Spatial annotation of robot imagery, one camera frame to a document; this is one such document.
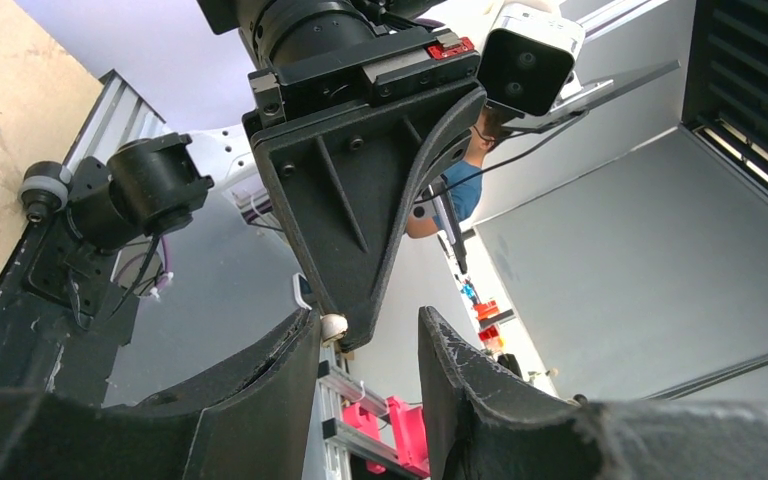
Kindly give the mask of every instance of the ceiling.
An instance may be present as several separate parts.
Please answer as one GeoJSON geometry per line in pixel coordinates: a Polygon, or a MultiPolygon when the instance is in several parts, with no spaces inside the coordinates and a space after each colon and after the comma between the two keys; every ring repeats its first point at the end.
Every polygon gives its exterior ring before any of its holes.
{"type": "MultiPolygon", "coordinates": [[[[253,70],[240,39],[212,34],[196,0],[16,0],[93,75],[116,69],[173,129],[238,124],[254,102],[253,70]]],[[[425,16],[456,31],[481,31],[496,0],[448,0],[425,16]]],[[[608,0],[567,0],[577,20],[608,0]]],[[[687,63],[695,1],[672,0],[584,47],[582,80],[673,59],[687,63]]],[[[610,161],[678,123],[684,70],[674,72],[590,114],[526,160],[487,175],[473,221],[514,208],[610,161]]],[[[488,165],[525,150],[535,139],[511,141],[488,165]]]]}

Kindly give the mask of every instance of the person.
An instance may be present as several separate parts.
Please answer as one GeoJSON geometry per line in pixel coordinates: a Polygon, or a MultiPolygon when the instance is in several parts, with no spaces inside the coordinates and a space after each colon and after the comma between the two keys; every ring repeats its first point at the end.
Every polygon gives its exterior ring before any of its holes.
{"type": "MultiPolygon", "coordinates": [[[[502,125],[508,120],[510,117],[499,110],[490,107],[482,109],[478,121],[470,129],[472,138],[470,138],[464,158],[443,172],[447,185],[454,185],[481,171],[487,154],[510,135],[510,132],[502,128],[502,125]]],[[[458,222],[466,220],[475,211],[475,207],[481,199],[481,178],[480,175],[476,176],[449,191],[458,222]]],[[[436,217],[417,218],[411,215],[408,218],[406,232],[410,238],[424,238],[434,235],[441,228],[440,220],[436,217]]]]}

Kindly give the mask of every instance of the red clip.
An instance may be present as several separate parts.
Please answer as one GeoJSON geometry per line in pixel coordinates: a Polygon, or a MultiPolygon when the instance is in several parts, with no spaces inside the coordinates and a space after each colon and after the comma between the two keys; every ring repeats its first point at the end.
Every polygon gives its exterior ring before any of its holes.
{"type": "Polygon", "coordinates": [[[445,49],[442,45],[434,45],[432,47],[428,47],[428,53],[431,54],[435,60],[443,60],[444,58],[454,57],[455,55],[471,52],[473,50],[475,50],[475,46],[467,37],[461,37],[461,43],[454,47],[445,49]]]}

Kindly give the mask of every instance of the dark hair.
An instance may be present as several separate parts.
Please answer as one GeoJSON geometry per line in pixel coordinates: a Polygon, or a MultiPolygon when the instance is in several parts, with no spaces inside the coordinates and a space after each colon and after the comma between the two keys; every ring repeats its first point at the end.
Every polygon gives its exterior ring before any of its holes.
{"type": "Polygon", "coordinates": [[[492,152],[499,144],[511,136],[513,132],[504,128],[504,125],[513,120],[513,118],[513,115],[504,113],[501,110],[484,107],[484,131],[482,134],[494,140],[493,146],[490,147],[488,152],[492,152]]]}

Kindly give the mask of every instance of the camera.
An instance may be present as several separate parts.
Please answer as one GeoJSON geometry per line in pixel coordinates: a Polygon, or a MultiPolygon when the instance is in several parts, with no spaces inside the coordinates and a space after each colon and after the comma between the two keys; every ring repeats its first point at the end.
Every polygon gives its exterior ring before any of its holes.
{"type": "Polygon", "coordinates": [[[478,80],[488,103],[523,117],[549,113],[575,77],[581,25],[522,3],[508,3],[487,34],[478,80]]]}

